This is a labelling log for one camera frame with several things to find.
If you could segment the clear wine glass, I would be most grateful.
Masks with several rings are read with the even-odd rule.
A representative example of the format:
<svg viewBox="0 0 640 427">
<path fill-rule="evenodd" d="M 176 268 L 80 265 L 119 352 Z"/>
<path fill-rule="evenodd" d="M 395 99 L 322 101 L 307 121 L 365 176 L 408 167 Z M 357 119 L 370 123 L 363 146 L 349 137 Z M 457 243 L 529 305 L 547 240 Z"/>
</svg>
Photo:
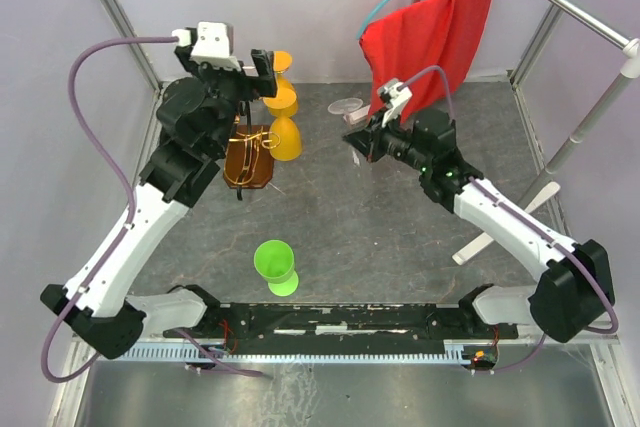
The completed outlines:
<svg viewBox="0 0 640 427">
<path fill-rule="evenodd" d="M 327 110 L 332 115 L 340 116 L 349 127 L 353 127 L 366 119 L 369 106 L 362 99 L 351 97 L 332 102 Z"/>
</svg>

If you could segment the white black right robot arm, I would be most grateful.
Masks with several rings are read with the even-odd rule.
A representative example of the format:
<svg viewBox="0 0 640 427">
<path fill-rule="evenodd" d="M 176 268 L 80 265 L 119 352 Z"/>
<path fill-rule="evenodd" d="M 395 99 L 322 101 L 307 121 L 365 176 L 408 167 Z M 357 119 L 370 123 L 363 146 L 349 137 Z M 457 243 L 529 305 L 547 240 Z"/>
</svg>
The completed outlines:
<svg viewBox="0 0 640 427">
<path fill-rule="evenodd" d="M 424 111 L 411 129 L 375 114 L 364 152 L 371 161 L 389 155 L 419 173 L 435 203 L 488 234 L 525 267 L 533 284 L 481 288 L 457 314 L 459 329 L 478 338 L 493 324 L 536 325 L 566 343 L 582 331 L 616 332 L 614 292 L 606 250 L 562 235 L 518 207 L 466 162 L 456 126 L 441 111 Z"/>
</svg>

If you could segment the gold wire wine glass rack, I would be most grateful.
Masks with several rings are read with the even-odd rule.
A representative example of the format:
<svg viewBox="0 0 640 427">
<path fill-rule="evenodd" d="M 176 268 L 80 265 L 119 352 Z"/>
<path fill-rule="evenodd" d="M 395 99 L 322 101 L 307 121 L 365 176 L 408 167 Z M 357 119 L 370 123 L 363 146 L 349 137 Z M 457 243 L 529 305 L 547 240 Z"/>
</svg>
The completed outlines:
<svg viewBox="0 0 640 427">
<path fill-rule="evenodd" d="M 236 125 L 226 151 L 224 180 L 243 200 L 245 190 L 263 189 L 272 180 L 274 158 L 271 150 L 280 144 L 268 125 Z"/>
</svg>

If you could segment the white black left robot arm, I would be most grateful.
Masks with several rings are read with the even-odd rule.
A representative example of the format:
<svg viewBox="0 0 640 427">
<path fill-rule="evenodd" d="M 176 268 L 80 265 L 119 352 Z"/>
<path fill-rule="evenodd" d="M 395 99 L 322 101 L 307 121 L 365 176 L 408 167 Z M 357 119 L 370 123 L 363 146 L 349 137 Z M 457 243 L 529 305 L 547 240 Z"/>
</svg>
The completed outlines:
<svg viewBox="0 0 640 427">
<path fill-rule="evenodd" d="M 237 119 L 259 98 L 278 94 L 279 76 L 292 57 L 254 49 L 256 73 L 230 52 L 198 54 L 179 46 L 187 72 L 164 90 L 156 117 L 161 142 L 139 176 L 127 186 L 127 206 L 85 266 L 66 284 L 48 285 L 42 302 L 99 355 L 116 359 L 145 335 L 190 329 L 199 337 L 220 326 L 219 302 L 198 286 L 131 297 L 133 281 L 166 234 L 198 202 L 220 168 Z"/>
</svg>

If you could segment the orange plastic goblet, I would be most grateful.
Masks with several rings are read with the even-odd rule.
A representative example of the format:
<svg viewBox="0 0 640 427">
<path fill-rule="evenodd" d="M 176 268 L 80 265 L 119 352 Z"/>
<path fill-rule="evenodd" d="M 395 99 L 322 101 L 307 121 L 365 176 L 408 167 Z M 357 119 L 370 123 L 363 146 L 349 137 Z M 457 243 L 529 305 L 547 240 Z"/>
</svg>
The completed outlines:
<svg viewBox="0 0 640 427">
<path fill-rule="evenodd" d="M 285 89 L 294 90 L 292 83 L 285 74 L 293 63 L 293 57 L 289 52 L 278 50 L 274 52 L 273 69 L 276 74 L 277 93 Z"/>
<path fill-rule="evenodd" d="M 295 160 L 303 150 L 300 131 L 293 121 L 298 111 L 296 92 L 288 87 L 279 87 L 275 97 L 265 97 L 263 102 L 274 117 L 267 143 L 271 156 L 282 162 Z"/>
</svg>

